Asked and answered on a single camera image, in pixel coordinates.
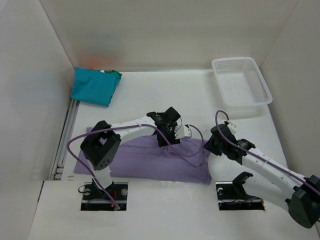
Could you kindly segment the lilac t shirt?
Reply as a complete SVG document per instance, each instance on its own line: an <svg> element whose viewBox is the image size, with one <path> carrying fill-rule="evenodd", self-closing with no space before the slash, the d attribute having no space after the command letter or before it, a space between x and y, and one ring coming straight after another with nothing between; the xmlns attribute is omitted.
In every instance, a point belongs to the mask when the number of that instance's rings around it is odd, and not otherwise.
<svg viewBox="0 0 320 240"><path fill-rule="evenodd" d="M134 178L210 185L210 152L200 148L202 141L183 138L175 150L192 157L182 157L169 146L159 147L155 135L142 136L122 143L109 165L113 178Z"/></svg>

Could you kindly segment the green t shirt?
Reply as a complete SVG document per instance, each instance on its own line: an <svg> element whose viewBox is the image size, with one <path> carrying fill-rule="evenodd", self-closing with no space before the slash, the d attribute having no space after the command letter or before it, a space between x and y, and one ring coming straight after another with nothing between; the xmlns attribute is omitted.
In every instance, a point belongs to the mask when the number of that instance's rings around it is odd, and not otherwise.
<svg viewBox="0 0 320 240"><path fill-rule="evenodd" d="M118 71L116 71L116 70L105 70L104 71L104 73L106 73L106 74L116 74L116 75L118 75L120 78L122 77L122 73L120 73L120 72L118 72Z"/></svg>

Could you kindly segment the teal t shirt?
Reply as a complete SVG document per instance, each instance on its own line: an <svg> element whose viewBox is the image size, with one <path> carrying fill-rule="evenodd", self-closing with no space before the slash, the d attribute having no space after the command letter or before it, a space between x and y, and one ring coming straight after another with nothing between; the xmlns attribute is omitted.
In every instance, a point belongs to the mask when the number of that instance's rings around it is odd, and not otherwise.
<svg viewBox="0 0 320 240"><path fill-rule="evenodd" d="M74 69L71 99L108 107L122 77L104 70L87 68Z"/></svg>

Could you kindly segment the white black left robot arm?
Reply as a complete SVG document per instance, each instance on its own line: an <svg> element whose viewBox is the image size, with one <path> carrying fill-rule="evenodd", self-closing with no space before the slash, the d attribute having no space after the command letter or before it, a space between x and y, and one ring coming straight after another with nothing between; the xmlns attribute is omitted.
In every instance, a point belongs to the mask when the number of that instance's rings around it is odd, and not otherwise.
<svg viewBox="0 0 320 240"><path fill-rule="evenodd" d="M181 115L170 107L165 112L152 111L125 123L111 125L104 120L99 121L80 145L95 175L96 195L103 200L112 195L113 181L109 165L121 144L152 135L156 135L159 147L179 144L175 128L180 118Z"/></svg>

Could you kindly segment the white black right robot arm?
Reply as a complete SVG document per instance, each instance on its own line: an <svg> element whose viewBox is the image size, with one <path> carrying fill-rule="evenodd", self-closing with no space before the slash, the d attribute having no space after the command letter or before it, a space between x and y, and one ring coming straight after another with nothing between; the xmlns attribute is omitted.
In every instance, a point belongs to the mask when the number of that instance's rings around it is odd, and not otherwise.
<svg viewBox="0 0 320 240"><path fill-rule="evenodd" d="M300 226L320 220L320 178L303 176L263 154L246 139L236 139L228 123L214 126L204 149L248 168L231 181L232 199L260 198L282 208Z"/></svg>

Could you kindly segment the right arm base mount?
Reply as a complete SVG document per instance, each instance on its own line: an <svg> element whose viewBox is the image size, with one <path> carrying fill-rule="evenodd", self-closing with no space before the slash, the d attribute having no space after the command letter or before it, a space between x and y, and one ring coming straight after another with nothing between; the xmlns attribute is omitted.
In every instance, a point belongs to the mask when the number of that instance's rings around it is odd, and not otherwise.
<svg viewBox="0 0 320 240"><path fill-rule="evenodd" d="M256 196L248 195L244 189L246 181L253 177L252 173L242 172L232 181L215 183L218 209L220 211L264 211L264 201Z"/></svg>

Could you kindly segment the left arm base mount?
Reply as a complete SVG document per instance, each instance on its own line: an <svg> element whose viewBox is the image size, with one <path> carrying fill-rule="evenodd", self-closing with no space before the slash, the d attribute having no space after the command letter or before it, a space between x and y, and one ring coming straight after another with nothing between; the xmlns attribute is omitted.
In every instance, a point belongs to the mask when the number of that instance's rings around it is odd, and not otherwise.
<svg viewBox="0 0 320 240"><path fill-rule="evenodd" d="M126 211L128 186L127 182L113 182L111 186L105 189L120 207L120 209L117 209L111 201L111 198L99 188L94 180L86 182L78 188L78 193L81 194L80 210L107 212Z"/></svg>

